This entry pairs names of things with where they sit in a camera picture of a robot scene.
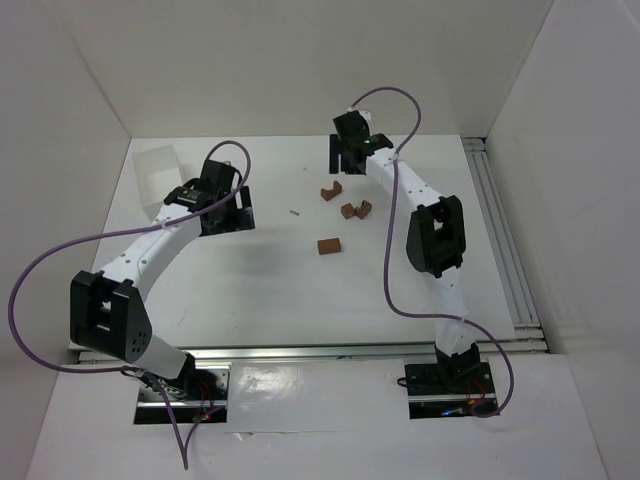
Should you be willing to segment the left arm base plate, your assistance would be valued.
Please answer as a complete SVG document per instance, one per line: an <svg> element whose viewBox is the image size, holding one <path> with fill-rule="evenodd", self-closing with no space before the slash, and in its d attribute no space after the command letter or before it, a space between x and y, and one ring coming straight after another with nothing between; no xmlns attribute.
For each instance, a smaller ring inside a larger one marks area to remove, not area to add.
<svg viewBox="0 0 640 480"><path fill-rule="evenodd" d="M162 402L164 397L158 386L163 388L165 396L171 402L179 404L213 405L226 401L228 397L228 370L225 368L198 368L196 374L187 382L180 379L167 380L154 375L138 375L140 381L139 401L142 403Z"/></svg>

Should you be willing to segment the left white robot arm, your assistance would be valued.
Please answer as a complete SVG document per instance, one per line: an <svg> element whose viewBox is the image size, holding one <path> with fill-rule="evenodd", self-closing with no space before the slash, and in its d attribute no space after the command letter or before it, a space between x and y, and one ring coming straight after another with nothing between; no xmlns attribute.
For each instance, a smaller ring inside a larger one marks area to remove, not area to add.
<svg viewBox="0 0 640 480"><path fill-rule="evenodd" d="M213 373L154 334L145 301L192 241L254 228L250 190L240 186L241 179L235 167L206 160L199 177L165 197L154 231L140 235L99 271L79 272L70 286L72 342L152 373L178 399L216 393Z"/></svg>

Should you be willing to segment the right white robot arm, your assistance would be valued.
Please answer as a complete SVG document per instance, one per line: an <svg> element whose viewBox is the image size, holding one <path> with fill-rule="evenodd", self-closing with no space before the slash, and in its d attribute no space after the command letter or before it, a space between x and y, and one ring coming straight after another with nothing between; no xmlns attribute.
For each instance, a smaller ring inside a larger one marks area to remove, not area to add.
<svg viewBox="0 0 640 480"><path fill-rule="evenodd" d="M477 374L480 356L459 281L466 251L462 203L443 196L399 158L392 141L373 134L367 116L350 110L333 119L329 172L366 175L408 216L405 252L426 285L427 313L435 319L435 365L405 375L404 384L422 395L435 389L461 393Z"/></svg>

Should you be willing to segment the U-shaped brown wood block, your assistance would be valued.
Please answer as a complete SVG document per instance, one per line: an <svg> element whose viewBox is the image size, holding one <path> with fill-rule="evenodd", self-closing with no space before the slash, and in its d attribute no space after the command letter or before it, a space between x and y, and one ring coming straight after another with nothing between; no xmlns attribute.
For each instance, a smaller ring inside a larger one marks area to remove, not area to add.
<svg viewBox="0 0 640 480"><path fill-rule="evenodd" d="M324 201L331 201L343 192L343 186L339 181L334 181L331 188L322 188L320 196Z"/></svg>

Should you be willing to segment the white perforated plastic box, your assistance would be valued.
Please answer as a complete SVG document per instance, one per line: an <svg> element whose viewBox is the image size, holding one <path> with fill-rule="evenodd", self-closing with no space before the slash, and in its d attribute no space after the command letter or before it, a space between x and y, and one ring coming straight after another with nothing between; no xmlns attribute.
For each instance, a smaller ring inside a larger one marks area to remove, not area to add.
<svg viewBox="0 0 640 480"><path fill-rule="evenodd" d="M134 153L133 167L141 207L153 220L167 195L186 182L177 152L172 145L166 145Z"/></svg>

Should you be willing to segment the rectangular brown wood block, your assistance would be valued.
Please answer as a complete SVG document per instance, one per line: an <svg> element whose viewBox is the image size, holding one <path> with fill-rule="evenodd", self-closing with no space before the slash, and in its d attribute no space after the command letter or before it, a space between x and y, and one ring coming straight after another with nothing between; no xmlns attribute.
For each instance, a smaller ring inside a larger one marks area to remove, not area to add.
<svg viewBox="0 0 640 480"><path fill-rule="evenodd" d="M317 249L319 255L336 254L342 251L342 245L339 238L327 238L317 241Z"/></svg>

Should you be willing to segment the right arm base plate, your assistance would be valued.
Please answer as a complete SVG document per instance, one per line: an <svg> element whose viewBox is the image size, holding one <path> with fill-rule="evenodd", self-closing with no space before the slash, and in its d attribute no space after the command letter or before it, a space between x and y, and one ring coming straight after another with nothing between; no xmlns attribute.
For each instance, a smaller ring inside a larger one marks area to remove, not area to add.
<svg viewBox="0 0 640 480"><path fill-rule="evenodd" d="M405 375L396 383L410 396L479 395L485 398L495 393L489 364L481 362L469 372L458 376L445 374L437 364L408 364Z"/></svg>

